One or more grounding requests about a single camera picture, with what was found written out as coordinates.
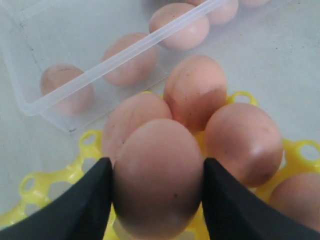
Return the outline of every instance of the clear plastic container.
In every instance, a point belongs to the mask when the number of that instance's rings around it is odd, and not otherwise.
[[[261,7],[240,3],[237,16],[222,26],[211,26],[205,41],[188,51],[157,46],[159,58],[152,73],[128,87],[112,85],[103,76],[157,45],[226,0],[208,0],[159,30],[101,62],[105,50],[125,34],[149,33],[153,13],[174,0],[3,0],[1,46],[19,108],[28,116],[42,115],[63,131],[73,133],[112,111],[121,101],[164,80],[183,58],[194,54],[213,57],[214,49],[229,34],[241,30],[290,0],[270,0]],[[72,64],[84,74],[43,96],[42,73],[58,63]],[[92,83],[92,107],[75,115],[57,112],[53,105]]]

